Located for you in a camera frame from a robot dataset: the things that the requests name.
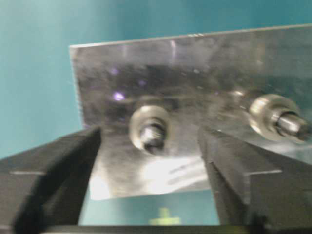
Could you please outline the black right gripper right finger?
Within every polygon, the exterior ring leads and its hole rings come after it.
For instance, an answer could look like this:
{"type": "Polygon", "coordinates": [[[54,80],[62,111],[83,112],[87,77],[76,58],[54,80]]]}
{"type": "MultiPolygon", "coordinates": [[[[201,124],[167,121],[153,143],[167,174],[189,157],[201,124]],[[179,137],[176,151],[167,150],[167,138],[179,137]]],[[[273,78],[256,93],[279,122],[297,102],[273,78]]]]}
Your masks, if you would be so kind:
{"type": "Polygon", "coordinates": [[[310,164],[207,127],[198,143],[222,225],[311,230],[310,164]]]}

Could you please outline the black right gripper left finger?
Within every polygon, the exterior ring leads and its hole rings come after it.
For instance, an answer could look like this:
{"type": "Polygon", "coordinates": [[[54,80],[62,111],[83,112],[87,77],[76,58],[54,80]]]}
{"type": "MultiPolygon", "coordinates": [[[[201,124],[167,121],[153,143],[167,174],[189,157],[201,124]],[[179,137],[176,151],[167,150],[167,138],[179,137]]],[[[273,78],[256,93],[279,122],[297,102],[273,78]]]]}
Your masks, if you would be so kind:
{"type": "Polygon", "coordinates": [[[1,233],[77,225],[101,142],[95,126],[2,159],[1,233]]]}

